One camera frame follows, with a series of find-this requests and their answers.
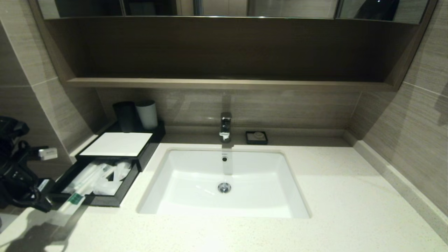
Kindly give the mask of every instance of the sink drain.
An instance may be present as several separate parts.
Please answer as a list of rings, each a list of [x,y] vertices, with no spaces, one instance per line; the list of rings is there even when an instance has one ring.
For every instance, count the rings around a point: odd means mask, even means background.
[[[222,192],[222,193],[228,193],[230,192],[230,190],[232,189],[232,187],[230,186],[229,183],[221,183],[218,185],[218,191]]]

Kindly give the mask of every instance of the black cup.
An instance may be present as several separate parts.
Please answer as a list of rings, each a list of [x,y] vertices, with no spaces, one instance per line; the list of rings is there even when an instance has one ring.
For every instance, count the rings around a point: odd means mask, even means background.
[[[138,128],[138,115],[132,101],[122,101],[113,105],[116,119],[124,133],[135,132]]]

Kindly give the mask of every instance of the white cup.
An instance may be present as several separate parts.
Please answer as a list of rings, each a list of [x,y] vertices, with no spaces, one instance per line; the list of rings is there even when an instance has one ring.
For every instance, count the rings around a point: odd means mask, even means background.
[[[157,128],[157,111],[155,109],[155,101],[145,100],[135,103],[138,116],[142,121],[145,130],[153,130]]]

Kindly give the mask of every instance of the white sticker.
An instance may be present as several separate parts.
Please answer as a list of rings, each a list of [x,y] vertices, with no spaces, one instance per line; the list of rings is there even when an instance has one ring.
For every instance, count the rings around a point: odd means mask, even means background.
[[[49,179],[44,179],[42,181],[42,183],[40,183],[40,186],[37,189],[39,189],[39,191],[42,191],[45,188],[45,186],[48,184],[48,181],[50,181],[50,180]]]

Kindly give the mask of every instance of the white sink basin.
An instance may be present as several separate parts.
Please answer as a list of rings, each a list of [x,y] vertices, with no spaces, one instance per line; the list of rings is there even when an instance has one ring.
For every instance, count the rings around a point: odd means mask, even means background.
[[[169,151],[138,212],[310,218],[285,157],[272,152]]]

